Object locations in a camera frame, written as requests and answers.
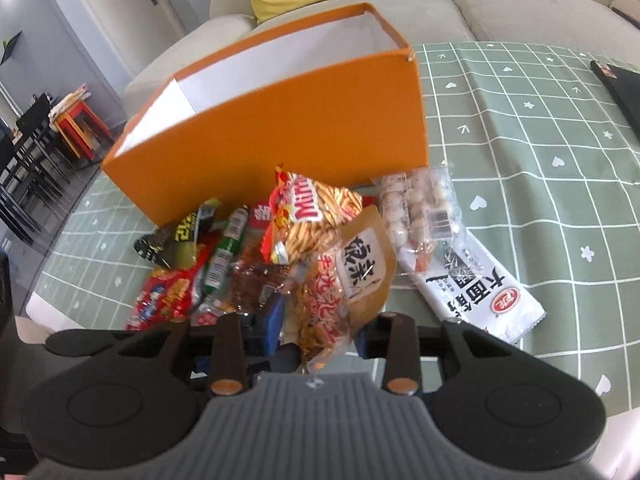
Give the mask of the red orange stool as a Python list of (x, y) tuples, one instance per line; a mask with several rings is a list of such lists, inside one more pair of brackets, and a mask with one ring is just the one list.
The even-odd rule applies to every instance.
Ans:
[(60, 107), (52, 116), (52, 126), (79, 158), (96, 162), (104, 144), (112, 145), (113, 133), (85, 100)]

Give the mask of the white door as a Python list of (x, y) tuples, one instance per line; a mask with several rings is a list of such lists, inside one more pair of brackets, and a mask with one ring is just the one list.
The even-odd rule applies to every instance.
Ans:
[(82, 0), (130, 76), (198, 27), (189, 0)]

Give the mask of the black yellow snack packet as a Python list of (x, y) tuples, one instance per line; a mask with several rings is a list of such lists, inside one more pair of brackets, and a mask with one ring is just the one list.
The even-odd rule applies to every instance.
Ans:
[(221, 202), (210, 198), (182, 220), (169, 222), (134, 242), (144, 260), (166, 269), (189, 269), (198, 258), (198, 243), (213, 229)]

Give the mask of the black dining chair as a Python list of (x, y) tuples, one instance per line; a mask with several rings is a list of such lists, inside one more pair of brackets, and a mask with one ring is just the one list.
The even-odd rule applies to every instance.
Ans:
[(51, 102), (43, 93), (16, 120), (16, 128), (1, 119), (1, 221), (23, 243), (31, 245), (42, 225), (27, 211), (32, 198), (52, 209), (63, 197), (56, 178), (70, 183), (62, 167), (53, 159), (56, 149), (50, 128)]

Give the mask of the beige sofa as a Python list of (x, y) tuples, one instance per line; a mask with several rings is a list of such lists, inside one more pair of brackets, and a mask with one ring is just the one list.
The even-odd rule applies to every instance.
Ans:
[(244, 37), (364, 2), (410, 44), (529, 42), (639, 63), (639, 0), (324, 0), (262, 23), (250, 0), (210, 0), (208, 20), (128, 84), (125, 113), (134, 116), (174, 73)]

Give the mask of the clear bag of round snacks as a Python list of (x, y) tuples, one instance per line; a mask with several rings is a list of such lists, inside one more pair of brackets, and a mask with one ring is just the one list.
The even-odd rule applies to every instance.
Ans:
[(445, 256), (464, 245), (465, 226), (447, 165), (414, 168), (374, 180), (378, 210), (400, 272), (434, 280)]

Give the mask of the green grid tablecloth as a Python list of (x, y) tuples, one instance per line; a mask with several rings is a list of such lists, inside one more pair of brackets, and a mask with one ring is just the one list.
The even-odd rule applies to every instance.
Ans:
[[(430, 162), (468, 229), (542, 304), (521, 349), (573, 374), (609, 415), (639, 407), (639, 140), (590, 70), (639, 61), (544, 44), (420, 44)], [(124, 328), (152, 222), (100, 172), (25, 307), (50, 330)]]

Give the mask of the red cartoon snack bag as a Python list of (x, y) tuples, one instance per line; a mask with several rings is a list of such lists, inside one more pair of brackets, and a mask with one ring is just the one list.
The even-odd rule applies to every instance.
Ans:
[(202, 279), (215, 244), (198, 244), (189, 269), (157, 268), (152, 271), (127, 318), (126, 330), (137, 332), (190, 315), (202, 296)]

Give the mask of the black notebook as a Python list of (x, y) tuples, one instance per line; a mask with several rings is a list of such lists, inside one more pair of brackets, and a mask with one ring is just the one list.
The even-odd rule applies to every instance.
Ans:
[(640, 75), (598, 61), (591, 61), (590, 68), (612, 96), (631, 130), (640, 136)]

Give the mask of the green sausage snack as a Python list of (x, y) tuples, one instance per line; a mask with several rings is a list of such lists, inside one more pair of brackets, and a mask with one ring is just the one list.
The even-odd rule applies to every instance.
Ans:
[(202, 285), (206, 295), (221, 289), (224, 284), (231, 263), (240, 252), (249, 218), (250, 208), (247, 206), (236, 208), (228, 218), (204, 275)]

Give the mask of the white spicy strip packet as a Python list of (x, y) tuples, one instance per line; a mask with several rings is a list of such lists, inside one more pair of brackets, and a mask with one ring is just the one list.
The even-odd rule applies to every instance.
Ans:
[(546, 316), (544, 307), (470, 232), (429, 252), (398, 252), (404, 274), (439, 320), (458, 318), (516, 344)]

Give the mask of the brown-labelled fried snack bag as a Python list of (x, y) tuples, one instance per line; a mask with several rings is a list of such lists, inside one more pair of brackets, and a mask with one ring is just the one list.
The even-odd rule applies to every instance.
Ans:
[(397, 269), (378, 207), (367, 206), (303, 261), (292, 330), (302, 371), (317, 374), (382, 311)]

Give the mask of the red Mimi stick snack bag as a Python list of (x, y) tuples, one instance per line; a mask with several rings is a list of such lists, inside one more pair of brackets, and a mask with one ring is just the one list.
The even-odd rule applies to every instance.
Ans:
[(282, 166), (276, 167), (274, 177), (276, 186), (268, 200), (270, 223), (260, 248), (268, 263), (289, 266), (318, 252), (363, 210), (361, 195), (350, 188), (328, 185)]

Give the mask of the orange cardboard box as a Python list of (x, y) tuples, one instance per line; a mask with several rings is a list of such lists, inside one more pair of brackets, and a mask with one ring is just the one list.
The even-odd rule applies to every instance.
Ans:
[(103, 171), (155, 224), (268, 197), (274, 170), (338, 186), (428, 162), (418, 61), (367, 3), (258, 32), (170, 76)]

